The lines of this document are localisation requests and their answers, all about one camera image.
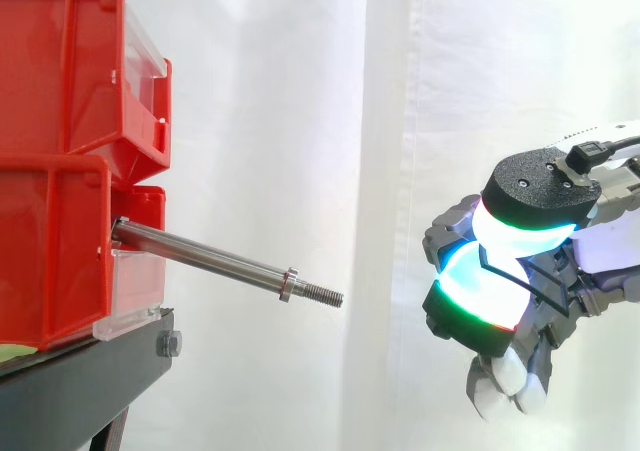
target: threaded rod end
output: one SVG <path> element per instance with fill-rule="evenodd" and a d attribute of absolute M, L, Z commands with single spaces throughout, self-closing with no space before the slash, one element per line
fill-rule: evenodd
<path fill-rule="evenodd" d="M 328 304 L 334 308 L 342 306 L 344 296 L 341 293 L 316 286 L 315 284 L 305 283 L 304 281 L 298 282 L 296 288 L 297 289 L 294 289 L 294 294 L 297 296 L 302 296 L 303 298 L 311 299 L 318 303 Z"/>

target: white fingertip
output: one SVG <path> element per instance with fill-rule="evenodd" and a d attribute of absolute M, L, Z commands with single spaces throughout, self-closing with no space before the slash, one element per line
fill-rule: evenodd
<path fill-rule="evenodd" d="M 535 414 L 539 412 L 547 400 L 547 393 L 542 387 L 540 378 L 535 374 L 527 375 L 527 382 L 518 394 L 516 394 L 518 406 L 524 414 Z"/>
<path fill-rule="evenodd" d="M 518 357 L 518 353 L 509 347 L 501 358 L 491 358 L 493 376 L 507 396 L 513 396 L 527 382 L 527 368 Z"/>
<path fill-rule="evenodd" d="M 498 391 L 489 378 L 483 378 L 476 383 L 473 405 L 482 419 L 491 422 L 502 417 L 509 409 L 509 398 Z"/>

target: clear plastic front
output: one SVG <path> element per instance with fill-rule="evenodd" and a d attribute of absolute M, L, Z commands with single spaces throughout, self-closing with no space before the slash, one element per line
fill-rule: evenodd
<path fill-rule="evenodd" d="M 125 9 L 125 73 L 131 92 L 154 114 L 154 79 L 167 76 L 162 58 L 131 8 Z"/>
<path fill-rule="evenodd" d="M 164 299 L 164 258 L 139 251 L 114 249 L 111 315 L 93 324 L 102 341 L 160 319 Z"/>

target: cable connector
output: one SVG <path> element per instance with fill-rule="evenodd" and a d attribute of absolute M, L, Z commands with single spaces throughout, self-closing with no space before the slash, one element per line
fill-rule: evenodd
<path fill-rule="evenodd" d="M 569 154 L 565 158 L 567 166 L 578 174 L 587 174 L 595 166 L 599 166 L 607 162 L 613 156 L 615 149 L 613 143 L 607 141 L 589 141 L 578 144 L 571 148 Z"/>

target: blue light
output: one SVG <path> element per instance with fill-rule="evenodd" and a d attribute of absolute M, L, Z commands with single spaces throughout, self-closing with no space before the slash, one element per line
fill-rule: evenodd
<path fill-rule="evenodd" d="M 527 305 L 529 292 L 497 274 L 482 269 L 477 241 L 458 249 L 439 276 L 440 287 L 453 302 L 479 319 L 514 329 Z M 528 283 L 527 273 L 515 258 L 487 251 L 489 264 Z"/>

